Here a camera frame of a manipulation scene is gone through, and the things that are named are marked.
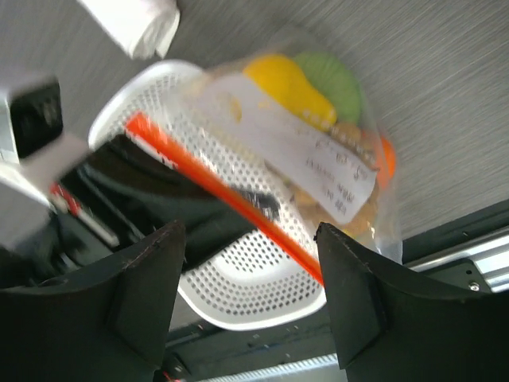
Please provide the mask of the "brown fake grape bunch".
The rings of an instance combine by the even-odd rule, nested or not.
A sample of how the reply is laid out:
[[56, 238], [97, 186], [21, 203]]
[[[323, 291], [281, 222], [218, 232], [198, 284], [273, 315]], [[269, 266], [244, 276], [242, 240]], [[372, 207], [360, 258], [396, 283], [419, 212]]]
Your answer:
[[308, 225], [334, 224], [354, 238], [374, 227], [379, 181], [372, 154], [361, 129], [341, 122], [300, 157], [288, 188]]

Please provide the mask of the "green fake vegetable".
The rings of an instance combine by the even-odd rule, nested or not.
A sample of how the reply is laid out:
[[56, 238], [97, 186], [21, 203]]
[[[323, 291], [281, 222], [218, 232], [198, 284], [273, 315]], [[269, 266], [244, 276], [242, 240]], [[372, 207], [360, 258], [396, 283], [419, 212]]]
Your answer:
[[327, 52], [302, 52], [293, 60], [311, 85], [334, 106], [340, 121], [359, 122], [362, 111], [359, 83], [345, 64]]

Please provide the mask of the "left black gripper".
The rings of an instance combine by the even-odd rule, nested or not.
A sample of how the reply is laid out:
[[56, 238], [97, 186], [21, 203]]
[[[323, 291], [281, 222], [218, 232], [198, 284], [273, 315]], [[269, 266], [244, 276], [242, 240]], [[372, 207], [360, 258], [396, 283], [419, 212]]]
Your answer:
[[204, 263], [258, 231], [231, 206], [159, 162], [124, 134], [104, 142], [52, 186], [112, 251], [164, 225], [185, 226], [186, 263]]

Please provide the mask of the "clear zip top bag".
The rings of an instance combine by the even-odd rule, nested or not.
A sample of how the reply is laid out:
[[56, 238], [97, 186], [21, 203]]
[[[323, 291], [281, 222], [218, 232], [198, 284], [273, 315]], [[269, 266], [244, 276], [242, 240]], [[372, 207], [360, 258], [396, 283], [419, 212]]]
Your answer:
[[[126, 134], [136, 142], [143, 142], [159, 157], [167, 159], [177, 171], [226, 202], [313, 278], [321, 280], [314, 236], [321, 224], [329, 223], [313, 227], [302, 219], [292, 200], [288, 180], [290, 173], [297, 169], [300, 157], [328, 131], [319, 131], [299, 119], [243, 75], [244, 67], [258, 56], [280, 53], [293, 60], [298, 53], [308, 51], [330, 53], [309, 41], [281, 41], [246, 57], [205, 69], [200, 75], [178, 85], [167, 97], [166, 103], [167, 111], [179, 110], [188, 118], [198, 129], [200, 139], [216, 143], [244, 165], [260, 170], [264, 181], [273, 181], [284, 201], [292, 205], [297, 219], [311, 234], [314, 249], [307, 248], [287, 228], [273, 221], [253, 201], [236, 191], [220, 175], [222, 162], [219, 159], [206, 158], [165, 132], [161, 118], [137, 113], [126, 125]], [[390, 139], [378, 128], [360, 84], [359, 89], [362, 111], [356, 126], [369, 141], [375, 163], [375, 147], [380, 143], [379, 137], [383, 135]], [[345, 121], [337, 118], [336, 123], [341, 122]], [[385, 189], [379, 187], [377, 201], [375, 225], [367, 234], [354, 238], [337, 228], [364, 247], [400, 262], [402, 238], [395, 208], [394, 178]]]

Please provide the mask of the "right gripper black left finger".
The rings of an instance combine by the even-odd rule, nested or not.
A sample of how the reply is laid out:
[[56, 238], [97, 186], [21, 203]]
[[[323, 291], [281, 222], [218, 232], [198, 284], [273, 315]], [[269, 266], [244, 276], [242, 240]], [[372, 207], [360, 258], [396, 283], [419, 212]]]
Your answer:
[[4, 381], [151, 381], [162, 366], [185, 253], [173, 222], [77, 271], [31, 286], [1, 252]]

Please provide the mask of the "orange fake fruit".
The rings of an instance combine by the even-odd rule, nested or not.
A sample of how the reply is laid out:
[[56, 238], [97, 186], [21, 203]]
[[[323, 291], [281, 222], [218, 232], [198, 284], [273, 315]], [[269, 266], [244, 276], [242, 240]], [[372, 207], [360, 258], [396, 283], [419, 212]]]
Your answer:
[[383, 135], [379, 137], [380, 143], [375, 147], [375, 165], [378, 170], [377, 181], [381, 189], [385, 189], [393, 179], [397, 157], [394, 147]]

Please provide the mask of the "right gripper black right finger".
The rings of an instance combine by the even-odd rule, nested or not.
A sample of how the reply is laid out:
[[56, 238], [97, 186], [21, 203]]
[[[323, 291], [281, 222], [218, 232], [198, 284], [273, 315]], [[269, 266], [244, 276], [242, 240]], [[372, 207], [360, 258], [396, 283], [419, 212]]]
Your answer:
[[431, 279], [330, 224], [316, 234], [339, 366], [350, 381], [505, 381], [508, 294]]

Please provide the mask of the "yellow fake fruit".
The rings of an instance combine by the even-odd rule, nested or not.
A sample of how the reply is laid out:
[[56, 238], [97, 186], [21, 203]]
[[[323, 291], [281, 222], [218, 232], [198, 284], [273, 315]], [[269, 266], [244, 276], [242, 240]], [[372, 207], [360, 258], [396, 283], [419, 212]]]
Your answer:
[[274, 53], [258, 56], [243, 69], [243, 75], [299, 119], [327, 132], [337, 122], [336, 109], [308, 81], [297, 63]]

